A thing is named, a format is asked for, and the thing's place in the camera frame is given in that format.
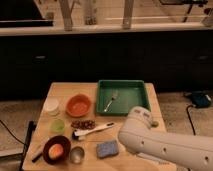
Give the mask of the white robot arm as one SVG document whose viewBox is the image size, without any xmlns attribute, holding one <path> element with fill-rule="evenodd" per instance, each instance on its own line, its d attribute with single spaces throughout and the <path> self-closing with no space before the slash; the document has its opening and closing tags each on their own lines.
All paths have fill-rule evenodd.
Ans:
<svg viewBox="0 0 213 171">
<path fill-rule="evenodd" d="M 194 171 L 213 171 L 213 137 L 154 131 L 152 113 L 133 107 L 118 132 L 132 153 L 166 160 Z"/>
</svg>

